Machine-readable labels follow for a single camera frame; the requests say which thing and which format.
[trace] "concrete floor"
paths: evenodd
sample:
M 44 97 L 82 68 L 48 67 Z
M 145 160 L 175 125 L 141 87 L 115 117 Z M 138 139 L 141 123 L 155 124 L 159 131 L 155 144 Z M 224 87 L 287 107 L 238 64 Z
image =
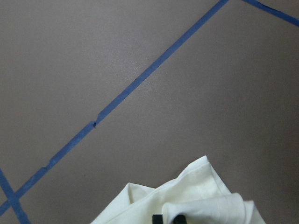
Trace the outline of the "concrete floor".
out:
M 3 0 L 0 167 L 13 190 L 216 2 Z M 297 1 L 261 2 L 299 18 Z M 126 183 L 157 187 L 207 155 L 267 223 L 297 223 L 298 60 L 298 27 L 230 0 L 20 198 L 23 210 L 33 224 L 90 223 Z M 18 223 L 11 208 L 0 223 Z

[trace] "floor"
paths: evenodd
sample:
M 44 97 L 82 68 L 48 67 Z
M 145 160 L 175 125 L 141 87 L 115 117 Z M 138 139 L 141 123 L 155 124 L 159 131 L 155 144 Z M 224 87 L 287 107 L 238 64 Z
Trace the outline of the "floor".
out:
M 0 223 L 90 223 L 204 155 L 267 223 L 298 223 L 295 18 L 299 1 L 2 0 Z

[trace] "fabric fold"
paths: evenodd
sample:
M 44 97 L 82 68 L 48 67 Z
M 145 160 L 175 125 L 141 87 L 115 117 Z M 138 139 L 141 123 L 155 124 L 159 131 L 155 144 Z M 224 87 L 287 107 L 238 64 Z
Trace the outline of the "fabric fold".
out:
M 265 223 L 253 202 L 231 194 L 203 156 L 156 189 L 128 183 L 92 224 L 151 224 L 154 214 L 162 214 L 164 224 L 179 214 L 188 224 Z

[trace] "blue tape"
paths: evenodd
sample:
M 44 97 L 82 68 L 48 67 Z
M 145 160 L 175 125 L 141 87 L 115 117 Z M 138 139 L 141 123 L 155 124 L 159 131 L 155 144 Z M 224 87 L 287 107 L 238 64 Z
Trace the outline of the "blue tape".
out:
M 55 164 L 57 164 L 69 151 L 71 151 L 92 129 L 93 121 L 87 124 L 78 134 L 75 135 L 62 149 L 59 150 L 49 161 L 47 166 L 40 168 L 18 191 L 18 198 L 22 197 L 33 187 Z
M 190 29 L 188 29 L 177 41 L 174 42 L 156 61 L 153 62 L 137 79 L 135 79 L 120 95 L 118 95 L 96 119 L 96 126 L 112 110 L 114 110 L 131 92 L 133 92 L 147 77 L 149 77 L 169 56 L 171 56 L 183 43 L 186 42 L 202 25 L 204 25 L 228 0 L 220 0 L 202 18 L 200 18 Z
M 7 209 L 9 209 L 10 204 L 8 201 L 4 202 L 0 207 L 0 217 L 6 212 Z
M 17 198 L 22 197 L 33 187 L 56 163 L 58 163 L 75 145 L 77 145 L 93 128 L 96 127 L 113 109 L 115 109 L 131 92 L 133 92 L 147 77 L 149 77 L 168 57 L 170 57 L 184 42 L 186 42 L 202 25 L 204 25 L 228 0 L 220 0 L 190 29 L 188 29 L 174 44 L 172 44 L 151 66 L 136 78 L 123 92 L 108 104 L 97 116 L 96 121 L 86 125 L 71 141 L 50 159 L 47 166 L 40 168 L 18 191 Z M 0 206 L 0 215 L 9 208 L 6 201 Z
M 29 221 L 26 213 L 23 211 L 23 209 L 21 207 L 19 199 L 14 194 L 13 189 L 9 185 L 9 183 L 1 169 L 0 169 L 0 186 L 1 186 L 2 190 L 4 191 L 4 194 L 6 195 L 9 204 L 13 208 L 19 222 L 21 224 L 30 224 L 30 221 Z
M 263 5 L 262 3 L 260 3 L 256 0 L 243 0 L 243 1 L 299 27 L 299 20 L 297 20 L 294 17 L 291 17 L 291 16 L 289 16 L 283 12 L 280 12 L 276 9 L 270 8 L 269 6 Z

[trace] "tape line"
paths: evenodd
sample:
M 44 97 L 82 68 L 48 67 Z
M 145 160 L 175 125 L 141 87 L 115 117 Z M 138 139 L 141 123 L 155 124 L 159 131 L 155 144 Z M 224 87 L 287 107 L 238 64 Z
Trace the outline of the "tape line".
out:
M 0 207 L 0 217 L 9 209 L 10 204 L 8 201 L 4 202 Z
M 75 135 L 58 153 L 49 161 L 47 166 L 40 168 L 20 189 L 16 196 L 22 197 L 30 188 L 33 187 L 55 164 L 57 164 L 69 151 L 71 151 L 90 131 L 93 129 L 93 121 L 87 124 L 78 134 Z
M 120 95 L 118 95 L 97 117 L 96 125 L 117 107 L 131 92 L 133 92 L 148 76 L 150 76 L 169 56 L 188 40 L 202 25 L 204 25 L 228 0 L 220 0 L 177 41 L 174 42 L 153 64 L 151 64 L 137 79 L 134 80 Z
M 9 183 L 1 169 L 0 169 L 0 186 L 1 186 L 2 190 L 4 191 L 4 194 L 6 195 L 9 204 L 13 208 L 19 222 L 21 224 L 30 224 L 30 221 L 29 221 L 26 213 L 23 211 L 23 209 L 21 207 L 19 199 L 14 194 L 13 189 L 9 185 Z
M 283 20 L 299 27 L 299 20 L 297 20 L 296 18 L 294 18 L 292 16 L 289 16 L 289 15 L 283 13 L 283 12 L 280 12 L 276 9 L 273 9 L 269 6 L 266 6 L 266 5 L 260 3 L 256 0 L 243 0 L 243 1 L 245 1 L 245 2 L 251 4 L 251 5 L 253 5 L 253 6 L 255 6 L 255 7 L 259 8 L 259 9 L 265 11 L 265 12 L 268 12 L 268 13 L 270 13 L 270 14 L 272 14 L 272 15 L 280 18 L 280 19 L 283 19 Z

